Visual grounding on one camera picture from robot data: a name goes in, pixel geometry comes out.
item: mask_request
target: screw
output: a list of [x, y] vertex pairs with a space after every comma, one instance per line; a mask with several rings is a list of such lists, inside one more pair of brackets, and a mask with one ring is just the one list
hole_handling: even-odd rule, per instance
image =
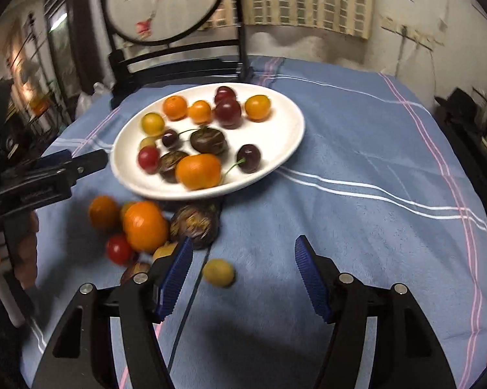
[[82, 294], [88, 294], [89, 292], [92, 292], [94, 289], [94, 286], [92, 284], [83, 284], [79, 288], [79, 292]]
[[398, 292], [400, 295], [404, 295], [406, 292], [408, 292], [408, 287], [406, 287], [404, 284], [396, 284], [395, 292]]
[[136, 284], [143, 284], [148, 280], [148, 275], [145, 273], [138, 273], [133, 277], [133, 282]]
[[341, 273], [339, 275], [339, 280], [343, 283], [343, 284], [350, 284], [353, 282], [353, 276], [351, 276], [349, 273]]

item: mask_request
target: white plate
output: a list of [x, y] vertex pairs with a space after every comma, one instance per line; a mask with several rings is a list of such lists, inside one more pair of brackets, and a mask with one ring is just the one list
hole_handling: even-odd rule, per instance
[[[266, 95], [270, 98], [272, 112], [266, 121], [252, 122], [243, 114], [243, 123], [235, 130], [225, 130], [216, 121], [210, 124], [211, 127], [224, 132], [229, 145], [229, 153], [222, 164], [222, 174], [234, 164], [236, 152], [245, 144], [258, 146], [262, 153], [262, 162], [258, 171], [245, 174], [235, 167], [225, 178], [224, 184], [195, 191], [188, 191], [181, 184], [167, 183], [159, 174], [146, 174], [137, 164], [138, 146], [140, 141], [146, 137], [140, 127], [140, 121], [149, 112], [162, 114], [162, 104], [169, 97], [168, 95], [141, 110], [117, 135], [110, 154], [110, 165], [119, 182], [139, 195], [156, 200], [194, 200], [226, 195], [244, 188], [270, 174], [284, 163], [297, 149], [305, 132], [305, 118], [301, 110], [285, 95], [272, 89], [247, 83], [207, 84], [181, 90], [174, 95], [183, 96], [189, 105], [198, 100], [206, 100], [214, 106], [216, 89], [223, 85], [234, 89], [242, 104], [253, 95]], [[174, 128], [178, 132], [198, 127], [189, 118], [169, 121], [164, 114], [162, 116], [166, 120], [166, 127]], [[197, 154], [189, 144], [189, 135], [190, 133], [184, 133], [180, 136], [184, 142], [180, 149], [190, 154]], [[158, 141], [158, 144], [161, 155], [168, 152], [161, 141]]]

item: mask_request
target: cable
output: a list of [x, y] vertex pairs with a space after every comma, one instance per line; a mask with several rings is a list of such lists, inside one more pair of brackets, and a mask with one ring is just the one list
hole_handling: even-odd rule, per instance
[[404, 55], [404, 45], [407, 37], [408, 37], [408, 27], [404, 25], [402, 26], [402, 39], [400, 41], [398, 60], [396, 61], [395, 77], [398, 77], [398, 72], [400, 71], [400, 62], [402, 61], [402, 56]]
[[433, 98], [436, 96], [436, 69], [434, 66], [434, 57], [432, 50], [429, 50], [429, 54], [431, 55], [431, 65], [433, 66], [433, 80], [434, 80], [434, 93]]
[[[409, 52], [409, 54], [408, 54], [408, 55], [407, 55], [407, 56], [406, 56], [406, 57], [405, 57], [403, 60], [400, 60], [400, 64], [403, 64], [403, 63], [405, 63], [407, 60], [409, 60], [409, 59], [410, 59], [410, 58], [413, 56], [413, 54], [415, 54], [416, 49], [417, 49], [419, 46], [420, 46], [420, 44], [419, 44], [419, 43], [417, 43], [417, 42], [415, 42], [415, 46], [413, 47], [413, 49], [412, 49], [412, 50]], [[383, 68], [383, 69], [382, 69], [380, 72], [381, 72], [381, 73], [385, 73], [387, 70], [391, 69], [391, 67], [394, 67], [394, 66], [396, 66], [397, 64], [398, 64], [398, 60], [397, 60], [395, 63], [390, 64], [390, 65], [388, 65], [387, 67], [384, 67], [384, 68]]]

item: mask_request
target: cherry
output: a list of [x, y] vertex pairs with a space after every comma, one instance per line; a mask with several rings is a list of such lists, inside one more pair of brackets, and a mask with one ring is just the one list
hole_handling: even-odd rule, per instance
[[243, 145], [236, 154], [238, 168], [247, 174], [257, 171], [261, 160], [262, 153], [255, 145]]
[[237, 128], [241, 124], [242, 108], [237, 100], [226, 98], [216, 105], [214, 116], [222, 127]]
[[166, 148], [171, 148], [178, 143], [178, 133], [174, 131], [172, 128], [168, 128], [164, 130], [164, 135], [162, 135], [162, 144], [166, 146]]
[[214, 103], [217, 105], [220, 101], [225, 100], [227, 98], [231, 98], [232, 100], [236, 99], [236, 92], [232, 90], [229, 86], [220, 86], [216, 90], [216, 94], [214, 96]]

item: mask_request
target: table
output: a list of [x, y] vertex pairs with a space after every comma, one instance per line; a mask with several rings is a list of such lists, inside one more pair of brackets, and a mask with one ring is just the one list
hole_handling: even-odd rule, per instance
[[[457, 384], [471, 385], [487, 361], [487, 219], [435, 120], [392, 77], [283, 58], [252, 64], [255, 83], [300, 106], [306, 133], [276, 172], [225, 198], [218, 240], [195, 252], [174, 313], [156, 328], [175, 386], [313, 386], [332, 327], [315, 315], [297, 271], [300, 234], [367, 285], [406, 283]], [[114, 111], [102, 97], [47, 153], [111, 150], [140, 109], [187, 86], [143, 88]], [[86, 216], [98, 194], [120, 203], [136, 198], [107, 167], [81, 180], [68, 201], [38, 212], [39, 274], [31, 294], [38, 314], [23, 347], [27, 383], [79, 285], [116, 285], [123, 272], [105, 258], [107, 235]], [[210, 258], [235, 266], [230, 289], [201, 280]], [[130, 387], [118, 323], [113, 341], [120, 387]], [[367, 387], [373, 345], [374, 321], [357, 387]]]

